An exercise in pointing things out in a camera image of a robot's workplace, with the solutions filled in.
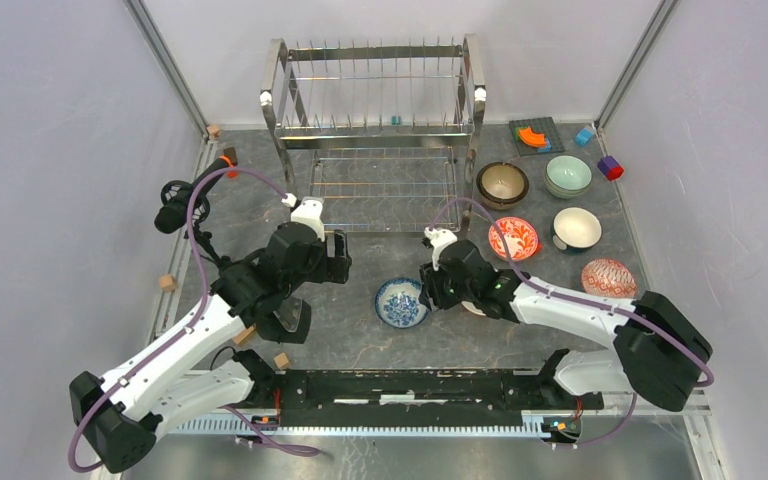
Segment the red white patterned bowl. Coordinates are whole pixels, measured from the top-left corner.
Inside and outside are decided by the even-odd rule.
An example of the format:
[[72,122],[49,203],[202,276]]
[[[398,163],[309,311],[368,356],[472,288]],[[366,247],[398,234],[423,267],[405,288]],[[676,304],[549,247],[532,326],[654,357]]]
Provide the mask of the red white patterned bowl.
[[543,245],[537,231],[526,220],[507,216],[496,220],[495,227],[490,227],[488,243],[493,252],[505,260],[508,253],[514,262],[521,262],[539,253]]

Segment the blue white porcelain bowl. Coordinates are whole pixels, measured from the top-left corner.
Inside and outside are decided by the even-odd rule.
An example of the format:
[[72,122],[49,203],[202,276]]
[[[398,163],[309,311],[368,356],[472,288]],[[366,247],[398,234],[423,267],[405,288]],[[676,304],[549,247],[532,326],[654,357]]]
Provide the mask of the blue white porcelain bowl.
[[376,293],[374,309],[385,324],[398,328],[412,328],[422,323],[430,309],[421,302],[421,284],[407,277],[386,281]]

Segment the pale green ceramic bowl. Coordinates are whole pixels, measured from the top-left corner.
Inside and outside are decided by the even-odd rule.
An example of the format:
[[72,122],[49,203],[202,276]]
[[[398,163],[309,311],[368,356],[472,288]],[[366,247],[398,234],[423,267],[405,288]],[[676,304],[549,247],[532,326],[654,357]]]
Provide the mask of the pale green ceramic bowl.
[[590,186],[591,186],[591,184],[588,183],[587,185],[585,185],[580,189],[570,190],[570,189],[566,189],[559,186],[558,184],[553,182],[548,176],[544,177],[544,182],[548,192],[552,196],[559,199],[573,199],[573,198],[580,197],[584,195],[590,189]]

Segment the steel two-tier dish rack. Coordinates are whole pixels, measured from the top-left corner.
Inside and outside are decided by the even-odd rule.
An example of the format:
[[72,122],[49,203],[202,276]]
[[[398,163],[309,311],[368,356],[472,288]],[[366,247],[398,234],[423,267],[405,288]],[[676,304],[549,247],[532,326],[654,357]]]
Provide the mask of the steel two-tier dish rack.
[[[267,50],[259,103],[287,188],[328,230],[468,229],[487,88],[477,35]],[[391,124],[401,116],[402,124]]]

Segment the blue zigzag patterned bowl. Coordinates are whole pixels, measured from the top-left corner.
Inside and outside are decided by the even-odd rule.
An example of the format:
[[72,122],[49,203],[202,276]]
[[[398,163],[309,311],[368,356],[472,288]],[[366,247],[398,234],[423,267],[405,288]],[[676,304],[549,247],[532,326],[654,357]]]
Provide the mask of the blue zigzag patterned bowl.
[[594,296],[633,298],[637,293],[637,283],[630,270],[609,258],[587,263],[581,272],[581,284],[586,293]]

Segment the orange bowl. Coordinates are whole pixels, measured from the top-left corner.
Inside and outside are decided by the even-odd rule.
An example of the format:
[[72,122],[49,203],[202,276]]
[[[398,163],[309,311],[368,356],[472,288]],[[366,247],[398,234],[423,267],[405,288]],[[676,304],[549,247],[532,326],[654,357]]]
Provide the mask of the orange bowl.
[[485,315],[485,313],[484,313],[484,312],[483,312],[481,309],[479,309],[478,307],[476,307],[476,306],[475,306],[473,303],[471,303],[471,302],[468,302],[468,301],[464,301],[464,302],[462,303],[462,305],[463,305],[463,307],[464,307],[464,308],[465,308],[467,311],[471,312],[472,314],[475,314],[475,315],[479,315],[479,316],[484,316],[484,315]]

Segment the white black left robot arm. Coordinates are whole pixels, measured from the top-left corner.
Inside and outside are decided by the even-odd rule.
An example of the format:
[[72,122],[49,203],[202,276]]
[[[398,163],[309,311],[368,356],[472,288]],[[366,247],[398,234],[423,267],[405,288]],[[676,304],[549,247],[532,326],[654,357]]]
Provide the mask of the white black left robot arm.
[[292,330],[279,319],[282,305],[305,283],[346,283],[351,264],[344,231],[320,237],[303,223],[281,224],[266,247],[223,265],[196,306],[143,351],[101,376],[84,371],[71,381],[73,438],[87,441],[98,467],[121,473],[180,423],[227,404],[266,405],[274,381],[254,370],[265,365],[254,354],[241,354],[214,374],[182,376],[249,327],[266,341],[304,343],[310,305],[301,302]]

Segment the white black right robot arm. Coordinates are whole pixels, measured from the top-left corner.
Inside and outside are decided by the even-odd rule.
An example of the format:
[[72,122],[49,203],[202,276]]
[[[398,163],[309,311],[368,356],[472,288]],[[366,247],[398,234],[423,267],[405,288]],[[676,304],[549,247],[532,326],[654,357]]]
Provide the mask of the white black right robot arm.
[[576,396],[627,391],[663,410],[680,412],[694,389],[709,386],[713,349],[666,296],[599,297],[559,287],[516,267],[497,269],[477,246],[433,230],[421,265],[423,304],[448,310],[469,304],[484,316],[563,331],[599,345],[558,351],[537,382],[540,400],[562,408]]

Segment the wooden block under arm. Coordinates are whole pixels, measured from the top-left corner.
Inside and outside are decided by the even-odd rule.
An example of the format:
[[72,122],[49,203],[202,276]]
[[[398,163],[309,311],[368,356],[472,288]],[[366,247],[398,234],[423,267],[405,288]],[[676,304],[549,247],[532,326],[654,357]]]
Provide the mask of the wooden block under arm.
[[257,335],[256,327],[254,325],[247,327],[233,338],[233,342],[238,346],[243,346],[247,342],[251,341]]

